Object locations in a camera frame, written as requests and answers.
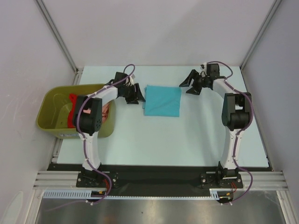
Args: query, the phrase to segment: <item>wall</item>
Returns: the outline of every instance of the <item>wall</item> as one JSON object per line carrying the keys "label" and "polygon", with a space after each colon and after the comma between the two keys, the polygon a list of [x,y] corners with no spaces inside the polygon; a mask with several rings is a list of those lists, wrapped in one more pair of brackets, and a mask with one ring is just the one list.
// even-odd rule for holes
{"label": "wall", "polygon": [[283,170],[299,210],[299,1],[283,1],[245,67],[270,160]]}
{"label": "wall", "polygon": [[76,65],[239,65],[273,0],[44,0]]}
{"label": "wall", "polygon": [[39,107],[49,89],[71,84],[74,74],[33,0],[2,0],[0,30],[1,220],[19,191],[20,216],[27,211],[37,171],[47,165],[54,141],[35,125]]}

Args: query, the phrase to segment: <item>purple cable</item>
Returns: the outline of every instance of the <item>purple cable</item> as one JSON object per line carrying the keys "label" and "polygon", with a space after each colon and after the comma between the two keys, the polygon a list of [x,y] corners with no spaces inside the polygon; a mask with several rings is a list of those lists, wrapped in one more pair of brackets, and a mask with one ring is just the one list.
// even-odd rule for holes
{"label": "purple cable", "polygon": [[[78,129],[78,132],[83,136],[83,138],[85,138],[85,135],[84,135],[84,133],[83,133],[83,132],[81,131],[81,129],[80,129],[79,121],[80,121],[80,116],[81,116],[81,113],[82,113],[82,111],[83,111],[84,106],[86,105],[86,103],[89,101],[90,98],[92,98],[92,97],[94,97],[95,95],[97,95],[97,94],[103,92],[103,91],[106,90],[106,89],[111,88],[112,86],[115,86],[115,85],[117,85],[117,84],[119,84],[119,83],[125,81],[128,77],[131,77],[131,76],[133,75],[134,71],[135,71],[135,65],[134,65],[134,64],[128,64],[128,65],[124,68],[123,73],[125,73],[126,69],[127,69],[129,66],[133,66],[133,70],[131,71],[131,73],[130,73],[127,77],[123,78],[122,80],[120,80],[120,81],[118,81],[118,82],[116,82],[116,83],[113,83],[112,85],[109,85],[109,86],[106,87],[106,88],[102,88],[102,89],[96,91],[95,93],[91,94],[91,95],[90,95],[90,96],[83,102],[83,104],[81,105],[81,107],[80,107],[80,109],[79,109],[79,112],[78,112],[78,117],[77,117],[77,120],[76,120],[76,126],[77,126],[77,129]],[[101,199],[97,200],[96,202],[93,202],[93,204],[98,204],[98,203],[99,203],[100,201],[102,201],[105,197],[107,197],[108,194],[110,193],[110,191],[111,191],[111,187],[112,187],[112,181],[111,181],[111,178],[110,178],[107,174],[105,174],[105,173],[103,173],[103,172],[97,170],[95,167],[93,167],[93,165],[92,165],[92,164],[90,163],[90,161],[88,160],[88,156],[87,156],[87,152],[86,152],[86,140],[83,141],[83,150],[84,150],[84,157],[85,157],[85,159],[86,159],[88,165],[89,165],[94,171],[96,171],[97,173],[99,173],[99,174],[103,175],[104,177],[106,177],[106,178],[108,179],[108,181],[109,181],[109,189],[107,190],[107,193],[106,193]],[[64,207],[64,206],[68,206],[68,205],[70,205],[70,204],[75,204],[75,203],[78,203],[78,202],[85,202],[85,201],[77,200],[77,201],[69,202],[69,203],[66,203],[66,204],[57,206],[57,207],[55,207],[55,208],[52,208],[52,209],[48,209],[48,210],[46,210],[46,211],[53,211],[53,210],[56,210],[56,209],[60,209],[60,208],[62,208],[62,207]]]}
{"label": "purple cable", "polygon": [[240,131],[237,132],[237,134],[236,134],[236,139],[235,139],[235,143],[234,143],[234,150],[233,150],[233,160],[234,160],[234,163],[235,163],[235,165],[236,165],[241,171],[243,171],[243,172],[247,172],[247,173],[249,174],[249,176],[250,176],[250,184],[249,184],[247,190],[246,190],[240,197],[238,197],[238,198],[236,198],[235,200],[233,200],[233,202],[234,202],[234,201],[237,201],[237,200],[239,200],[240,198],[242,198],[245,194],[247,194],[247,193],[249,192],[251,186],[252,186],[252,183],[253,183],[253,176],[252,176],[252,174],[251,174],[248,170],[246,170],[246,169],[244,169],[244,168],[242,168],[242,167],[239,166],[239,164],[238,164],[237,161],[235,160],[235,153],[236,153],[236,149],[237,149],[238,136],[239,136],[239,134],[240,134],[242,131],[245,131],[245,130],[251,125],[251,123],[252,123],[252,121],[253,121],[254,109],[253,109],[253,105],[252,105],[252,102],[251,102],[250,98],[249,98],[245,93],[243,93],[243,92],[241,92],[241,91],[239,91],[239,90],[236,90],[233,86],[231,86],[231,85],[227,82],[227,79],[233,76],[233,70],[232,70],[227,64],[225,64],[225,63],[223,63],[223,62],[219,62],[219,61],[211,61],[211,62],[208,62],[207,64],[210,64],[210,63],[220,63],[220,64],[223,64],[224,66],[226,66],[226,67],[231,71],[231,74],[230,74],[228,77],[225,78],[224,83],[225,83],[225,84],[226,84],[232,91],[235,91],[235,92],[237,92],[237,93],[239,93],[239,94],[242,94],[242,95],[248,100],[249,105],[250,105],[250,109],[251,109],[251,116],[250,116],[250,118],[249,118],[249,123],[248,123],[244,128],[242,128]]}

